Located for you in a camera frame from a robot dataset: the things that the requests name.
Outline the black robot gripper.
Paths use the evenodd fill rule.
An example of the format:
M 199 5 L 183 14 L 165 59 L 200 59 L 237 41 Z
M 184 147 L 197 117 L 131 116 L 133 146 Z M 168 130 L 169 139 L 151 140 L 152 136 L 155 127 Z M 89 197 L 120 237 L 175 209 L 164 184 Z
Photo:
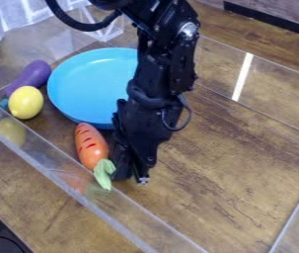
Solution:
M 133 174 L 136 183 L 144 186 L 159 145 L 184 128 L 176 126 L 184 101 L 181 95 L 151 98 L 133 81 L 128 83 L 127 93 L 128 99 L 117 101 L 112 119 L 116 141 L 110 153 L 116 168 L 112 179 L 127 180 Z

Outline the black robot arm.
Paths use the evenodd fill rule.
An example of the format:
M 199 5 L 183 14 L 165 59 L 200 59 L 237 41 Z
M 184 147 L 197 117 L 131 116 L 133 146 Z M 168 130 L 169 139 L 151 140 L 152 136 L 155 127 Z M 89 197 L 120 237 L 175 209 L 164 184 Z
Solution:
M 137 68 L 127 99 L 113 114 L 110 158 L 114 180 L 149 180 L 157 146 L 185 127 L 180 114 L 189 110 L 183 93 L 197 78 L 193 52 L 199 39 L 197 14 L 185 0 L 88 0 L 101 10 L 116 10 L 137 27 Z

